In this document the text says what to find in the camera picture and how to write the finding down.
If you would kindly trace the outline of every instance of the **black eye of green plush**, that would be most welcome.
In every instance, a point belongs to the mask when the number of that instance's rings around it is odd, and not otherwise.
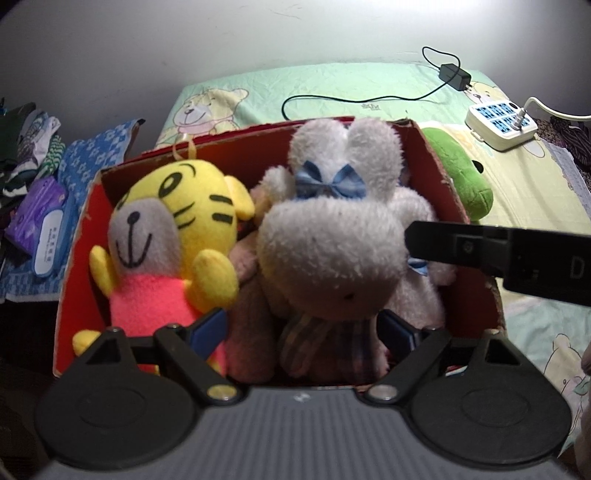
[[[117,205],[115,206],[115,210],[121,210],[121,207],[123,206],[123,204],[127,200],[128,196],[129,196],[129,190],[127,191],[127,193],[125,195],[123,195],[123,198],[117,203]]]
[[[164,179],[160,188],[158,189],[158,197],[164,198],[166,195],[172,193],[172,191],[178,187],[178,184],[181,183],[183,179],[183,174],[175,171],[171,173],[168,177]]]

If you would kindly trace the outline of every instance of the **white cable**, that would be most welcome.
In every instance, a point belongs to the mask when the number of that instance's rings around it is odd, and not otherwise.
[[[527,110],[528,105],[531,104],[531,103],[536,103],[542,110],[545,110],[550,115],[554,115],[554,116],[557,116],[559,118],[564,118],[565,120],[571,120],[573,122],[589,122],[589,121],[591,121],[591,115],[583,115],[583,116],[581,116],[581,115],[568,115],[566,113],[557,112],[556,110],[552,110],[550,107],[545,106],[536,97],[529,97],[525,101],[525,104],[524,104],[523,108],[520,109],[519,112],[517,113],[517,117],[515,118],[515,121],[511,125],[511,128],[513,128],[514,130],[520,130],[521,129],[521,122],[523,122],[523,119],[525,118],[525,111]]]

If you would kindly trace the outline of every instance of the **tiger ear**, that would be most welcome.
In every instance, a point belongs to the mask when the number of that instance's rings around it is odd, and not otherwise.
[[[230,197],[236,210],[236,216],[239,220],[250,220],[255,216],[255,204],[248,190],[235,177],[226,175],[224,179],[226,180],[226,185],[228,185],[228,190],[230,190]]]

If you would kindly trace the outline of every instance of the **yellow tiger plush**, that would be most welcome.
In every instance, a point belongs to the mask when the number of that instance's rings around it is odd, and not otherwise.
[[[238,279],[228,253],[238,220],[254,211],[245,186],[207,161],[176,161],[139,180],[113,211],[109,252],[98,245],[90,252],[90,273],[109,298],[112,325],[148,336],[167,323],[187,326],[214,307],[230,307]],[[76,354],[98,335],[78,332]]]

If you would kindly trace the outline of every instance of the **blue bow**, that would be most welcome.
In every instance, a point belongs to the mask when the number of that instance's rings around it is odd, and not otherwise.
[[[300,200],[320,196],[362,199],[367,195],[365,182],[348,163],[336,173],[330,183],[322,180],[320,169],[310,160],[306,160],[295,177],[295,196]]]
[[[427,270],[427,262],[425,260],[421,260],[420,258],[410,257],[408,259],[408,267],[423,277],[429,275],[429,271]]]

